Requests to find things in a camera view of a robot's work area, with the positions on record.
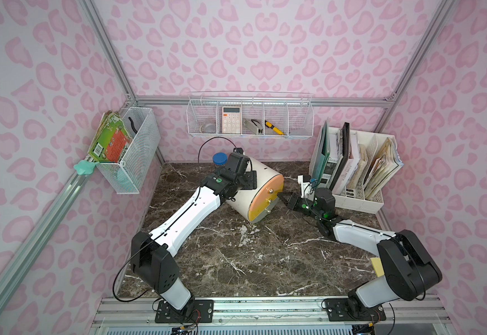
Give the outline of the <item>white round drawer cabinet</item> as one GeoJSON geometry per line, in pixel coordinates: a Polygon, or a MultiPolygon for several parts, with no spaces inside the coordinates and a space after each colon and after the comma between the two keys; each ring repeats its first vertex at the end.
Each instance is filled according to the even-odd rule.
{"type": "Polygon", "coordinates": [[[273,176],[281,174],[254,158],[251,158],[251,160],[253,163],[253,170],[257,172],[257,188],[254,190],[239,190],[235,195],[235,201],[229,202],[229,205],[247,220],[250,203],[258,192],[258,189],[273,176]]]}

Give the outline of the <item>orange top drawer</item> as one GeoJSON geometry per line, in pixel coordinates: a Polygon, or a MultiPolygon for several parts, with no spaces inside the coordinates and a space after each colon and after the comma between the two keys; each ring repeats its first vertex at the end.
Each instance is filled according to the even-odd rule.
{"type": "Polygon", "coordinates": [[[283,191],[283,187],[284,177],[281,174],[277,174],[265,182],[258,189],[258,192],[250,203],[249,219],[254,220],[256,216],[274,202],[278,194],[283,191]]]}

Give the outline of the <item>yellow drawer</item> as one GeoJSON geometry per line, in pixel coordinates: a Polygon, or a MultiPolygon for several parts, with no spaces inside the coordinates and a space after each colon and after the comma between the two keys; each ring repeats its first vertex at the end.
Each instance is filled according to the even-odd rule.
{"type": "Polygon", "coordinates": [[[255,223],[257,216],[260,212],[272,201],[277,199],[277,195],[274,194],[267,194],[264,196],[256,196],[253,198],[253,201],[250,204],[248,210],[248,220],[251,223],[255,223]]]}

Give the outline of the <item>grey bottom drawer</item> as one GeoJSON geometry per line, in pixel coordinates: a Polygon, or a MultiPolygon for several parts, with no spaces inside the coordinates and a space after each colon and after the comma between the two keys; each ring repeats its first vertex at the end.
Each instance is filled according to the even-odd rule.
{"type": "Polygon", "coordinates": [[[257,216],[255,223],[260,222],[263,220],[266,216],[270,215],[272,210],[275,208],[276,204],[278,203],[278,198],[275,200],[272,200],[257,216]]]}

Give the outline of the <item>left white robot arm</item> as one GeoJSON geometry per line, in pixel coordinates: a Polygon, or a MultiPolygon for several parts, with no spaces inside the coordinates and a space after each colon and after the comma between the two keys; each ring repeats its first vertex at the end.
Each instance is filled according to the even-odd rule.
{"type": "Polygon", "coordinates": [[[257,173],[250,157],[235,148],[221,167],[207,175],[191,198],[166,222],[150,233],[137,233],[131,241],[131,257],[123,267],[149,285],[178,314],[189,317],[195,297],[180,279],[175,256],[182,244],[207,216],[240,190],[257,188],[257,173]]]}

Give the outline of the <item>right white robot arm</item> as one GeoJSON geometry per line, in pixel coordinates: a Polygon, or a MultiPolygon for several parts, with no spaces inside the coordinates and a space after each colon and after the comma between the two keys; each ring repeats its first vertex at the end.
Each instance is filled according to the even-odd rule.
{"type": "Polygon", "coordinates": [[[384,274],[348,293],[346,305],[353,316],[394,300],[424,297],[442,281],[440,268],[411,230],[377,230],[343,218],[337,215],[336,199],[327,188],[316,189],[311,200],[288,192],[278,197],[288,209],[315,219],[326,239],[360,248],[380,259],[384,274]]]}

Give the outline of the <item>blue lid pencil jar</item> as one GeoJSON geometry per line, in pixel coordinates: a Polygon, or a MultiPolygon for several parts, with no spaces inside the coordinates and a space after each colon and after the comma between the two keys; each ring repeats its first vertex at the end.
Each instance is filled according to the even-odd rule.
{"type": "Polygon", "coordinates": [[[227,154],[225,154],[223,152],[218,152],[218,153],[214,154],[214,156],[212,157],[212,161],[216,166],[221,167],[227,163],[228,156],[227,156],[227,154]]]}

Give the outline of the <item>teal green folder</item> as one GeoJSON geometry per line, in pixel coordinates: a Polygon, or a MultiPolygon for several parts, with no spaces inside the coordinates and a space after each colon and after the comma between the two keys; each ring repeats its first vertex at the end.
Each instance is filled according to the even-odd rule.
{"type": "Polygon", "coordinates": [[[329,161],[330,151],[329,125],[326,121],[318,133],[309,166],[309,174],[311,178],[317,182],[319,182],[323,176],[324,170],[329,161]]]}

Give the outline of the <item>round metal tin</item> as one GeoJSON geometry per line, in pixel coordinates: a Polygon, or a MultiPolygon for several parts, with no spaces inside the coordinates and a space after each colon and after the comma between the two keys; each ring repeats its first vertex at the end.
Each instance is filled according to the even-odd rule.
{"type": "Polygon", "coordinates": [[[217,125],[215,122],[207,121],[201,125],[200,132],[203,134],[217,134],[217,125]]]}

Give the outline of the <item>pink white calculator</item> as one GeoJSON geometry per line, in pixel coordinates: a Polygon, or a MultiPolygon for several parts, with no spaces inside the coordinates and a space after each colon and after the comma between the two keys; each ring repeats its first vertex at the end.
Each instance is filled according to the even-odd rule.
{"type": "Polygon", "coordinates": [[[240,106],[222,107],[221,131],[223,134],[242,133],[242,108],[240,106]]]}

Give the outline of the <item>yellow black utility knife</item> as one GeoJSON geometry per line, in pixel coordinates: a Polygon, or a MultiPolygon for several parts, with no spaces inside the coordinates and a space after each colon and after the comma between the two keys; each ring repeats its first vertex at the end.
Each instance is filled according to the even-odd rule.
{"type": "Polygon", "coordinates": [[[276,126],[274,126],[271,122],[265,120],[264,121],[264,124],[267,128],[271,129],[274,133],[276,133],[277,135],[281,135],[281,136],[284,136],[284,132],[281,131],[281,129],[277,128],[276,126]]]}

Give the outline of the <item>black binder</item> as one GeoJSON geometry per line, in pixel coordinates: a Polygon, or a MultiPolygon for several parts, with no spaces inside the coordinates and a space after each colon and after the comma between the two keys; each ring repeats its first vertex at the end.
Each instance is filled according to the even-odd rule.
{"type": "Polygon", "coordinates": [[[337,141],[338,162],[336,164],[334,174],[332,174],[331,184],[329,186],[329,189],[332,191],[333,194],[336,193],[336,189],[337,189],[336,185],[345,167],[345,164],[348,161],[349,152],[350,152],[349,137],[350,137],[350,123],[345,122],[341,130],[338,132],[338,141],[337,141]]]}

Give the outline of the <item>black item in basket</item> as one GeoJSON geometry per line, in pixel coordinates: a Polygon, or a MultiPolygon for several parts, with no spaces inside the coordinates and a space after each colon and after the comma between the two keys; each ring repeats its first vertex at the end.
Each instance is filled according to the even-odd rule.
{"type": "Polygon", "coordinates": [[[131,117],[129,117],[128,119],[129,119],[129,121],[130,121],[130,125],[131,125],[131,129],[132,129],[132,131],[134,132],[134,134],[137,134],[137,133],[138,133],[138,130],[137,130],[137,129],[136,129],[136,127],[135,127],[135,124],[134,124],[133,119],[132,119],[131,117]]]}

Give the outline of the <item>green red booklet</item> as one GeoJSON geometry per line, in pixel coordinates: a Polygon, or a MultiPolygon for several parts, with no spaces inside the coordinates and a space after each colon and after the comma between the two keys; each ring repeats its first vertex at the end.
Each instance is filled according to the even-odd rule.
{"type": "Polygon", "coordinates": [[[119,163],[132,140],[120,115],[108,111],[101,119],[87,154],[99,163],[119,163]]]}

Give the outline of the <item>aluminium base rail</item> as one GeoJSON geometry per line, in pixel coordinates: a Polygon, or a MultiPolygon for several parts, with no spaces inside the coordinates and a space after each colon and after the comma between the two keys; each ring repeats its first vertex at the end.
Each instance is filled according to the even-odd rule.
{"type": "Polygon", "coordinates": [[[178,321],[160,301],[104,299],[89,334],[455,334],[441,300],[393,301],[356,320],[338,297],[204,298],[192,317],[178,321]]]}

